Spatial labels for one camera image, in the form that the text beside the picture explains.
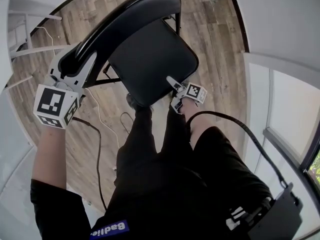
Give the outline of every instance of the person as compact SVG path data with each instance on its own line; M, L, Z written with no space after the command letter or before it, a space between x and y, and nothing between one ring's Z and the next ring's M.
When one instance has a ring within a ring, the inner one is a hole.
M182 99L182 115L170 107L159 153L151 108L127 101L135 120L117 154L114 193L93 228L82 198L66 190L66 131L43 128L30 191L42 239L226 239L230 209L254 211L271 197L207 115L191 122L188 139L186 120L200 111L192 99Z

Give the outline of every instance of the white cable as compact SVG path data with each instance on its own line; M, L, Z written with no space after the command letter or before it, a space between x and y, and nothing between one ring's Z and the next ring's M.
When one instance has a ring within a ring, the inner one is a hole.
M114 130L112 130L108 125L106 125L104 122L102 122L101 120L101 116L100 116L100 105L99 102L96 100L96 98L94 97L94 95L92 94L92 92L88 89L85 88L87 91L89 91L89 93L91 94L92 98L94 99L94 101L96 102L96 104L98 105L98 115L99 115L99 120L101 122L101 124L103 124L105 127L107 127L111 132L114 133L114 135L116 136L116 143L118 144L118 149L120 149L120 145L119 145L119 140L118 140L118 135L116 134L116 132Z
M49 34L49 32L47 31L47 29L44 27L44 26L36 26L37 29L44 29L45 32L47 33L47 35L51 38L51 41L52 41L52 46L54 46L54 39L52 38L52 36ZM53 49L53 54L54 56L56 56L56 52L55 50Z

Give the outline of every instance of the black chair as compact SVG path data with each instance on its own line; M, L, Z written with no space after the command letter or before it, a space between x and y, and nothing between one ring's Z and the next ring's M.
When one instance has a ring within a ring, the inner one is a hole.
M175 15L174 31L166 18ZM59 71L76 76L96 53L84 88L122 81L137 103L147 107L172 91L166 80L184 81L198 68L199 60L179 36L181 0L126 0L75 49L62 58ZM97 80L112 66L119 78Z

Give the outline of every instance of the wooden floor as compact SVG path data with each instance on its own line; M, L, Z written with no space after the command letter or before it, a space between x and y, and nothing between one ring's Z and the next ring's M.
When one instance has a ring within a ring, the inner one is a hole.
M73 44L82 41L92 28L123 1L73 0L57 13L63 18L62 21L49 20L44 27L52 35L55 45ZM226 113L244 122L247 107L242 56L244 44L232 1L182 0L181 27L181 36L199 58L198 71L190 81L208 90L205 108ZM32 42L34 47L51 45L44 29L36 31ZM34 76L33 79L12 88L10 94L23 125L36 144L39 141L41 125L32 113L34 98L37 85L43 83L53 56L53 52L48 51L17 57L13 62L14 74L9 81L9 84L12 84L30 74ZM126 102L127 90L122 83L112 83L93 87L91 91L100 103L102 120L114 129L119 136L120 145L123 145L128 134L120 122L120 116L123 112L128 112L134 118L134 111ZM100 123L97 104L89 93L87 96L76 116L91 122L101 131L101 186L108 203L114 190L113 167L116 164L118 146L115 135ZM169 98L165 97L153 106L153 134L158 150L164 138L169 102ZM242 155L244 133L239 127L224 119L211 119ZM126 114L123 121L130 129L132 123ZM66 143L68 183L103 211L96 173L97 133L86 125L73 122L67 130Z

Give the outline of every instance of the chair seat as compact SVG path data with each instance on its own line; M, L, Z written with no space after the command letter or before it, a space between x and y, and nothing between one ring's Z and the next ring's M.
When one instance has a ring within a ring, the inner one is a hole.
M129 93L143 107L151 106L173 90L167 76L181 83L199 65L196 54L161 19L131 35L108 61Z

